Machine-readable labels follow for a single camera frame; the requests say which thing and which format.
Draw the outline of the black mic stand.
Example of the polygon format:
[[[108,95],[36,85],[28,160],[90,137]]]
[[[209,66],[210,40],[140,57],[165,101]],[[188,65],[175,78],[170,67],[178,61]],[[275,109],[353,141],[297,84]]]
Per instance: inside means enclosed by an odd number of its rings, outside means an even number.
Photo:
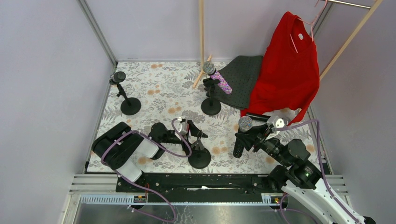
[[[198,132],[197,140],[191,144],[192,153],[188,157],[189,164],[196,169],[204,169],[211,162],[211,154],[208,149],[206,149],[201,141],[204,136],[202,130]]]
[[[137,112],[139,112],[141,109],[140,100],[134,97],[128,97],[120,83],[115,85],[119,91],[117,93],[117,97],[122,96],[124,98],[124,101],[121,103],[120,106],[121,112],[127,116],[135,115]]]
[[[220,83],[217,79],[206,78],[203,80],[207,98],[201,103],[204,114],[214,116],[221,111],[221,103],[214,97],[215,86]]]

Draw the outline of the silver head black microphone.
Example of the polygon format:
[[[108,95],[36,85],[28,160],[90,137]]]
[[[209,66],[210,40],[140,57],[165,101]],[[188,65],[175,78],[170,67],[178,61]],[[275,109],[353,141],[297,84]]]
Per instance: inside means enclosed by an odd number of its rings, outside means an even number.
[[[251,145],[249,143],[249,136],[247,131],[252,128],[253,120],[249,116],[242,116],[238,121],[238,132],[235,134],[236,140],[233,149],[233,156],[240,158],[243,154],[244,149],[250,150]]]

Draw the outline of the black mic stand back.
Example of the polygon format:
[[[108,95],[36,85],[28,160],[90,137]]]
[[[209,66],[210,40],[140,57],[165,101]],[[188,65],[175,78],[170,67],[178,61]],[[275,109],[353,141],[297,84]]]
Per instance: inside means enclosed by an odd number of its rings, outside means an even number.
[[[207,98],[201,103],[204,114],[214,116],[221,111],[221,103],[214,97],[215,86],[220,83],[217,79],[206,78],[203,80]]]

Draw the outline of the purple glitter microphone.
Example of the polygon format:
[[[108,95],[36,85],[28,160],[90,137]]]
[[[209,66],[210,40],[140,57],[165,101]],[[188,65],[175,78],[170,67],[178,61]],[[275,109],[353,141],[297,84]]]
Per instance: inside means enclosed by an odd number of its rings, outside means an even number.
[[[216,70],[214,64],[211,61],[205,61],[202,65],[202,70],[205,74],[209,75],[213,80],[219,80],[218,86],[227,95],[232,93],[231,86],[223,78],[223,76]]]

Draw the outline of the black mic stand front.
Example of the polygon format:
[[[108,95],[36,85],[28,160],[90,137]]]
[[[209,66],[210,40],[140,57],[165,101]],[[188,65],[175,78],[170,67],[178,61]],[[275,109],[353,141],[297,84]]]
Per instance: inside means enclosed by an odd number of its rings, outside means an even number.
[[[121,103],[120,106],[121,112],[127,116],[135,115],[137,112],[139,112],[141,109],[140,100],[134,97],[128,97],[120,83],[115,85],[119,91],[117,93],[117,97],[122,96],[124,98],[124,101]]]

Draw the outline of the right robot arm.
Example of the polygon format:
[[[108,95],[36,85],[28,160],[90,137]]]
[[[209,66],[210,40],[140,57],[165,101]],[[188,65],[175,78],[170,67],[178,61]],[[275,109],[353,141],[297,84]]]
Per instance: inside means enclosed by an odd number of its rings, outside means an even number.
[[[374,219],[354,211],[330,187],[322,170],[309,161],[300,139],[283,145],[271,134],[291,129],[281,125],[239,124],[236,140],[243,149],[263,150],[279,164],[270,172],[271,184],[295,198],[324,224],[373,224]]]

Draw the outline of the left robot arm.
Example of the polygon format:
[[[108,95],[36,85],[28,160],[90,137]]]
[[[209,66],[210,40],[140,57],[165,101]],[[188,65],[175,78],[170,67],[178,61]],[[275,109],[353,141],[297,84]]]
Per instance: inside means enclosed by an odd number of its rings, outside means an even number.
[[[187,158],[196,169],[204,169],[211,162],[211,154],[203,146],[201,138],[207,138],[192,120],[175,118],[172,129],[163,123],[152,125],[150,133],[145,135],[132,130],[125,122],[120,122],[99,136],[91,150],[100,158],[100,162],[113,170],[127,182],[143,183],[144,172],[136,166],[132,156],[140,153],[149,159],[157,160],[164,153]]]

